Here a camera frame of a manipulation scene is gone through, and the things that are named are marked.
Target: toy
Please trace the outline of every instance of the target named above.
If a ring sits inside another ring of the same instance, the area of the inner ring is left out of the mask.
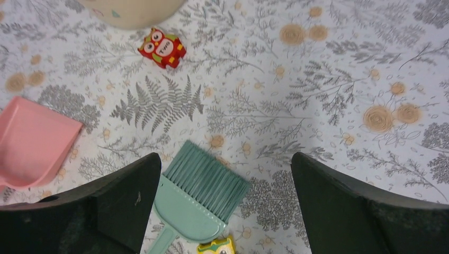
[[[156,28],[151,28],[151,33],[145,37],[138,51],[164,69],[167,65],[176,68],[179,65],[179,59],[183,58],[187,52],[178,36],[165,35]]]
[[[232,236],[222,240],[214,240],[209,244],[200,244],[196,252],[198,254],[235,254],[235,246]]]

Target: hand brush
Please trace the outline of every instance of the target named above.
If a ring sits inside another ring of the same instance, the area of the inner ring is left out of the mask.
[[[165,226],[148,254],[164,254],[178,235],[196,243],[214,240],[249,187],[249,182],[186,141],[160,176],[154,211]]]

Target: white tablecloth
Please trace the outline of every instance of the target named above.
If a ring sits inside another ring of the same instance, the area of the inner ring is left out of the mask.
[[[0,202],[36,202],[150,152],[165,169],[191,139],[254,187],[225,232],[240,254],[311,253],[297,151],[449,203],[448,17],[440,0],[189,0],[158,26],[187,48],[163,70],[137,52],[149,29],[115,29],[74,0],[0,0],[0,107],[20,95],[85,124],[51,184]],[[142,253],[161,227],[152,214]],[[178,239],[170,253],[195,247]]]

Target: brush bristles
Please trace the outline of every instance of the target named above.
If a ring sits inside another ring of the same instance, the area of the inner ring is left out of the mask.
[[[228,223],[250,184],[190,141],[163,173],[211,213]]]

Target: dustpan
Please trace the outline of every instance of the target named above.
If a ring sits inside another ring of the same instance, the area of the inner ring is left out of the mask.
[[[14,97],[0,115],[0,188],[52,181],[81,127],[80,122]]]

